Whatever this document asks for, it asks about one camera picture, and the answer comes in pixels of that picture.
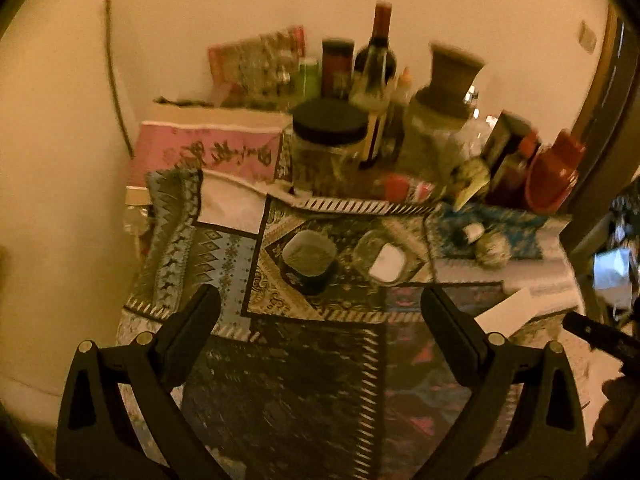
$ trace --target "glass bottle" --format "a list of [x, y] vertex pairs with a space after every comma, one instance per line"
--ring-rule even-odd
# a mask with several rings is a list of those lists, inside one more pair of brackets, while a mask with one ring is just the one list
[[[367, 63], [367, 54], [369, 47], [373, 44], [374, 38], [378, 38], [377, 42], [385, 41], [385, 46], [389, 48], [389, 24], [391, 21], [391, 4], [388, 2], [377, 2], [376, 13], [373, 19], [373, 31], [369, 44], [358, 51], [356, 61], [353, 67], [356, 75], [360, 75], [365, 70]], [[396, 74], [396, 57], [388, 50], [387, 61], [385, 66], [385, 82], [389, 81]]]
[[520, 141], [515, 153], [504, 157], [491, 180], [491, 188], [486, 197], [489, 205], [517, 206], [516, 197], [527, 178], [527, 167], [536, 149], [536, 139], [537, 136], [533, 132]]
[[411, 100], [412, 82], [413, 78], [409, 68], [405, 67], [401, 75], [398, 76], [396, 88], [391, 92], [389, 108], [386, 113], [385, 130], [380, 144], [380, 157], [386, 166], [393, 166], [396, 163], [402, 148], [404, 139], [402, 118]]
[[431, 82], [418, 90], [404, 114], [399, 173], [428, 182], [449, 179], [443, 152], [449, 137], [465, 125], [473, 110], [465, 102], [483, 62], [449, 46], [431, 43]]
[[386, 92], [388, 49], [385, 38], [375, 37], [369, 46], [364, 72], [355, 82], [349, 101], [369, 114], [367, 136], [360, 156], [360, 167], [370, 168], [378, 158], [386, 121], [389, 95]]

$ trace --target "wine bottle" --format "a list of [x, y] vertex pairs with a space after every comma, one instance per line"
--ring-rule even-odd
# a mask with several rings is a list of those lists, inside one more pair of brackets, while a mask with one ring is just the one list
[[389, 95], [385, 73], [388, 59], [386, 41], [373, 38], [367, 50], [364, 72], [353, 83], [349, 102], [369, 114], [367, 136], [360, 155], [360, 167], [370, 168], [378, 158], [380, 142], [386, 121]]
[[362, 74], [364, 72], [364, 67], [367, 62], [367, 53], [369, 51], [369, 47], [374, 43], [374, 38], [377, 38], [377, 43], [384, 43], [387, 48], [385, 82], [389, 81], [389, 79], [396, 74], [396, 57], [390, 50], [388, 50], [390, 22], [391, 4], [387, 2], [376, 3], [376, 14], [373, 19], [373, 32], [371, 33], [369, 44], [358, 51], [353, 67], [356, 74]]
[[394, 167], [398, 161], [402, 141], [404, 140], [404, 126], [402, 120], [404, 111], [411, 100], [412, 76], [409, 68], [405, 67], [404, 72], [398, 76], [398, 85], [391, 92], [388, 111], [386, 112], [385, 131], [380, 143], [380, 159], [383, 164]]

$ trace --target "small jar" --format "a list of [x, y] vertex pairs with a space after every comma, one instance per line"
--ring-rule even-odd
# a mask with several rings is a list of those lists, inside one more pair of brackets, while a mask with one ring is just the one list
[[322, 42], [322, 97], [348, 99], [353, 68], [351, 40]]
[[337, 267], [338, 249], [316, 231], [297, 233], [282, 250], [280, 272], [283, 279], [303, 294], [320, 294]]
[[293, 185], [316, 196], [341, 197], [358, 171], [367, 114], [340, 99], [312, 99], [292, 111]]
[[320, 68], [315, 57], [303, 57], [295, 78], [296, 94], [303, 101], [320, 96]]

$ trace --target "screw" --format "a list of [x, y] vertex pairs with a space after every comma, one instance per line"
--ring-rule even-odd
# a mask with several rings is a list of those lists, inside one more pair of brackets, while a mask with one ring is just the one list
[[549, 349], [555, 354], [561, 354], [564, 352], [564, 347], [558, 341], [552, 341], [549, 343]]
[[502, 334], [498, 334], [497, 332], [491, 332], [489, 334], [488, 339], [489, 339], [489, 343], [491, 343], [494, 346], [502, 346], [506, 341], [504, 336]]
[[142, 334], [138, 334], [136, 338], [136, 343], [142, 346], [146, 346], [154, 340], [154, 335], [151, 332], [143, 332]]
[[89, 341], [88, 339], [86, 341], [82, 341], [79, 345], [78, 345], [78, 351], [81, 354], [86, 354], [89, 350], [91, 350], [91, 348], [94, 347], [94, 343]]

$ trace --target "brown lid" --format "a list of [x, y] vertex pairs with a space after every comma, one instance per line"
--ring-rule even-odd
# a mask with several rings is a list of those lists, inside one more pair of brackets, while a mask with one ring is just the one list
[[430, 86], [446, 90], [463, 101], [484, 62], [455, 47], [431, 43]]
[[538, 134], [536, 132], [531, 132], [528, 136], [520, 141], [518, 146], [518, 152], [524, 158], [529, 160], [533, 153], [536, 151], [536, 146], [538, 145]]
[[373, 18], [372, 37], [388, 38], [390, 24], [391, 24], [391, 4], [388, 2], [377, 2], [376, 15]]

